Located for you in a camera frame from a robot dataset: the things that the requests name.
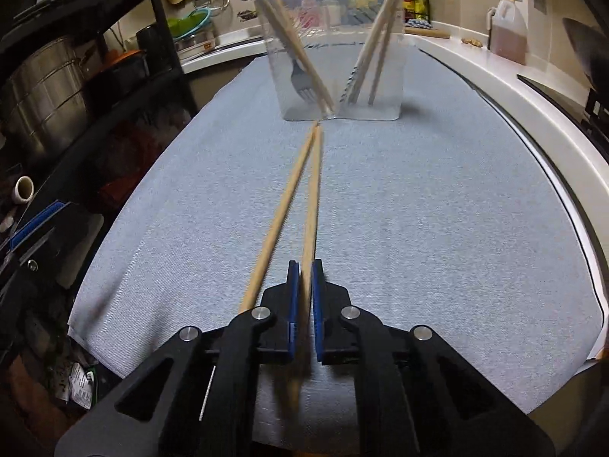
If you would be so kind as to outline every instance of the sticker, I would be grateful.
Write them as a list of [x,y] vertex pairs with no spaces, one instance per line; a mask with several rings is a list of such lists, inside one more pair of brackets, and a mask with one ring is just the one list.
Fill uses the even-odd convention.
[[70,372],[72,370],[72,361],[62,359],[57,361],[53,368],[53,378],[51,379],[51,388],[53,394],[59,399],[67,402],[70,399]]
[[93,389],[79,363],[72,365],[70,372],[70,398],[81,407],[91,409]]

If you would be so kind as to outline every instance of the brown liquid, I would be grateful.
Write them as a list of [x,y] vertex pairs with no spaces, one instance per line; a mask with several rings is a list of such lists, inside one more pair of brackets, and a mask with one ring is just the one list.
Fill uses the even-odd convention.
[[504,27],[494,26],[491,34],[491,51],[503,58],[525,65],[527,38]]

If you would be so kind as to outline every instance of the light blue cloth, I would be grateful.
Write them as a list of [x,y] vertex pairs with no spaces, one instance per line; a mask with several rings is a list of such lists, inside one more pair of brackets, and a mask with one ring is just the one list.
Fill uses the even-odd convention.
[[[430,325],[530,411],[601,330],[579,241],[511,127],[441,63],[414,49],[407,60],[400,120],[324,122],[317,257],[355,305],[397,328]],[[125,376],[181,326],[226,325],[309,127],[279,118],[268,60],[254,60],[127,201],[78,293],[72,337]],[[305,213],[301,183],[265,286],[300,260]],[[357,452],[349,369],[313,365],[290,421],[272,380],[263,369],[257,441]]]

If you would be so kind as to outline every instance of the green bowl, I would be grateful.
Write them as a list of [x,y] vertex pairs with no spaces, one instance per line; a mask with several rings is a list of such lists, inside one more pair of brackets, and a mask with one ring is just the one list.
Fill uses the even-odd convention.
[[209,10],[201,8],[190,13],[183,19],[167,19],[169,31],[174,39],[180,39],[184,36],[199,30],[209,21]]

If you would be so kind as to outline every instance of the small white cup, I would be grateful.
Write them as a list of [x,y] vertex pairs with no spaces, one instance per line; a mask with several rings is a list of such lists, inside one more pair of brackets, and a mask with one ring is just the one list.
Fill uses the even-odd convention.
[[34,197],[34,182],[29,177],[19,177],[14,185],[12,199],[16,205],[25,205]]

